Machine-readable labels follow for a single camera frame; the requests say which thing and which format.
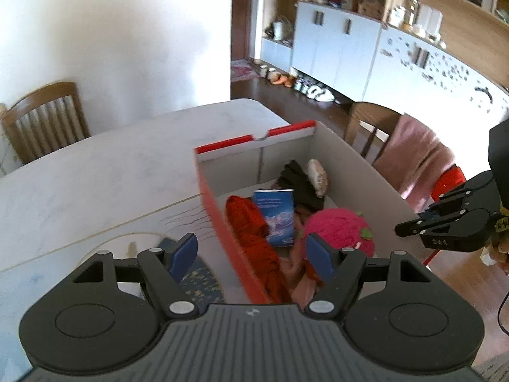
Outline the red white cardboard box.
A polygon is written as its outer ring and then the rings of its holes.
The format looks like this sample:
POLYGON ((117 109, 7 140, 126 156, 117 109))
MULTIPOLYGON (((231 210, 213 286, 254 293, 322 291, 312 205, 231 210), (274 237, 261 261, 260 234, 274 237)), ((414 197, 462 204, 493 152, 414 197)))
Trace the red white cardboard box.
POLYGON ((291 160, 318 159, 330 180, 325 205, 358 210, 373 231, 375 253, 386 258, 405 250, 426 262, 431 252, 417 236, 400 238, 394 227, 415 214, 405 200, 348 143, 322 123, 307 121, 209 143, 195 150, 202 204, 214 239, 199 244, 199 255, 214 271, 229 304, 267 304, 268 295, 237 243, 224 213, 231 195, 247 197, 268 187, 291 160))

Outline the red cushion on chair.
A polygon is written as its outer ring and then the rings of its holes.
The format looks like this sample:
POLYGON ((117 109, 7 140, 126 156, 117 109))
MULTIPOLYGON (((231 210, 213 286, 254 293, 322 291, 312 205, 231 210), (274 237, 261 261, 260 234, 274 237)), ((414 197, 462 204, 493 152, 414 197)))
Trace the red cushion on chair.
POLYGON ((441 195, 452 191, 465 182, 466 178, 462 169, 457 165, 451 166, 439 177, 438 181, 433 186, 430 201, 427 203, 425 209, 428 209, 433 203, 438 202, 441 195))

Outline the pink scarf on chair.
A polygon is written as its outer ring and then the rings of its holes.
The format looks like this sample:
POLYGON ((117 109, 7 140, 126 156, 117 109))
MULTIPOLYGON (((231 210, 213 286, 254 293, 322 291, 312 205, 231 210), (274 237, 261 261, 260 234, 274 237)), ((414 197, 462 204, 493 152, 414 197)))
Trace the pink scarf on chair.
POLYGON ((404 114, 373 167, 418 213, 431 200, 436 182, 455 163, 454 154, 433 130, 404 114))

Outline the pink fuzzy strawberry plush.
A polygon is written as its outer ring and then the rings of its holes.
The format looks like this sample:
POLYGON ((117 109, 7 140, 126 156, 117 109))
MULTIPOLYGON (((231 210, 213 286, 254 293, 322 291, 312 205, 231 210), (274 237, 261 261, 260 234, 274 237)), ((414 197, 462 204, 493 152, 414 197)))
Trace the pink fuzzy strawberry plush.
POLYGON ((353 247, 373 257, 373 232, 362 215, 350 209, 323 209, 313 214, 304 224, 303 240, 318 234, 334 249, 353 247))

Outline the blue patterned table mat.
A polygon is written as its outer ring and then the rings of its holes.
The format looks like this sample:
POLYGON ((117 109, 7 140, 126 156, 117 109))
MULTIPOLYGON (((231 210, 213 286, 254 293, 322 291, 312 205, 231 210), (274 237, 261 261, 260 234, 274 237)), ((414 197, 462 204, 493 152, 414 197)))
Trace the blue patterned table mat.
POLYGON ((193 233, 203 239, 210 232, 210 219, 201 198, 195 196, 2 272, 1 380, 16 381, 31 368, 18 337, 23 314, 94 253, 134 258, 165 238, 178 241, 193 233))

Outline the wooden chair right of table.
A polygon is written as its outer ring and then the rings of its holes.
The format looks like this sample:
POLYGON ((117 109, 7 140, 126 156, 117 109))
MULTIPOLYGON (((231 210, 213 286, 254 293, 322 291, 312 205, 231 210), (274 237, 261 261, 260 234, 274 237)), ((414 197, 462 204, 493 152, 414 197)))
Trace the wooden chair right of table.
POLYGON ((361 157, 366 159, 374 140, 377 138, 378 133, 381 132, 387 136, 387 139, 382 141, 382 146, 376 155, 376 159, 378 159, 386 147, 386 142, 391 138, 396 129, 400 118, 400 113, 376 103, 353 103, 349 110, 349 121, 344 131, 343 140, 353 147, 360 129, 369 132, 369 136, 364 142, 360 153, 361 157))

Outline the black glove with cartoon patch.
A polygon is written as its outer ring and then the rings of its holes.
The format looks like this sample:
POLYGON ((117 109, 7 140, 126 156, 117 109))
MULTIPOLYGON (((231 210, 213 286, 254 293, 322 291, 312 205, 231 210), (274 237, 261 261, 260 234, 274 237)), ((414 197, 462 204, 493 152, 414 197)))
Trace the black glove with cartoon patch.
POLYGON ((324 208, 324 198, 317 195, 308 176, 294 159, 285 164, 277 178, 276 185, 282 190, 292 190, 295 206, 301 206, 311 213, 316 213, 324 208))

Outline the blue book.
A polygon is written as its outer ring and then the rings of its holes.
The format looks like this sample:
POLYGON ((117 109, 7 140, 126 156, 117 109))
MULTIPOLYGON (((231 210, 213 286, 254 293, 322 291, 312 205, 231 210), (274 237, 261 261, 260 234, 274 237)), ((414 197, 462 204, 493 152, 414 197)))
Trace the blue book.
POLYGON ((268 225, 268 243, 273 247, 289 247, 294 239, 293 189, 257 190, 254 205, 268 225))

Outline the red cloth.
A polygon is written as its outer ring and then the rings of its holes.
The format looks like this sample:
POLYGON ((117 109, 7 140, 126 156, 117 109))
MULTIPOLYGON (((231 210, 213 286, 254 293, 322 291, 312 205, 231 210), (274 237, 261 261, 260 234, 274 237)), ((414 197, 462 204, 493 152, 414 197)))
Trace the red cloth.
POLYGON ((261 211, 250 198, 239 196, 230 196, 225 210, 235 238, 268 298, 275 304, 292 303, 280 257, 268 243, 269 227, 261 211))

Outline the shoes on floor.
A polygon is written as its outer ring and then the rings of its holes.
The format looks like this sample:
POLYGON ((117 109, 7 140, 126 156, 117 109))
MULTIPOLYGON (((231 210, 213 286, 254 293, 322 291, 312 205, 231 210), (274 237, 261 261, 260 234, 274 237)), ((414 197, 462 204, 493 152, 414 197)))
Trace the shoes on floor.
POLYGON ((293 76, 280 72, 275 67, 262 64, 259 66, 259 75, 266 79, 271 85, 281 85, 286 88, 293 89, 300 94, 305 95, 308 99, 319 103, 334 103, 336 96, 331 89, 311 82, 302 75, 293 76))

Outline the wooden chair behind table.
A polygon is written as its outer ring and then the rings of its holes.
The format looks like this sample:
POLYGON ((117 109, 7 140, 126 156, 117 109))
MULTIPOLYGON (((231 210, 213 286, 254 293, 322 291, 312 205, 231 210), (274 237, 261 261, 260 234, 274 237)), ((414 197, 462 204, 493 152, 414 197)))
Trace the wooden chair behind table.
POLYGON ((31 92, 2 114, 1 124, 24 164, 90 136, 78 86, 72 81, 31 92))

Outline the patterned floor rug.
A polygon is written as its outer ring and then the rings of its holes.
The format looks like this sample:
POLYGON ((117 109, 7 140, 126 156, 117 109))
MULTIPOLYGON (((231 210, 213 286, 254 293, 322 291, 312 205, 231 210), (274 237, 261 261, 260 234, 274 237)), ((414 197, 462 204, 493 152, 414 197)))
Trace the patterned floor rug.
POLYGON ((236 83, 245 80, 258 79, 259 68, 248 60, 233 60, 230 63, 230 82, 236 83))

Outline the brown door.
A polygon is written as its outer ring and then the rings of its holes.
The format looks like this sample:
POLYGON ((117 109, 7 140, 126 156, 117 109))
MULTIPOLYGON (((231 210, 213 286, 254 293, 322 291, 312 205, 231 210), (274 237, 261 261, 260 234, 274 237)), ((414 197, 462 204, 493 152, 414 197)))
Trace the brown door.
POLYGON ((248 57, 251 30, 252 0, 231 2, 231 60, 245 60, 248 57))

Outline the wooden wall shelf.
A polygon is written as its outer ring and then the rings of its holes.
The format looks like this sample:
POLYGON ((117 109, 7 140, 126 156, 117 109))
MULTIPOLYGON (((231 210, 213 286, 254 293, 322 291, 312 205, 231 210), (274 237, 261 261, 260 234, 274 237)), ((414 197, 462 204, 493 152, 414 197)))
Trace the wooden wall shelf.
MULTIPOLYGON (((508 87, 508 0, 419 0, 441 11, 445 50, 497 85, 508 87)), ((406 0, 381 0, 380 19, 406 0)))

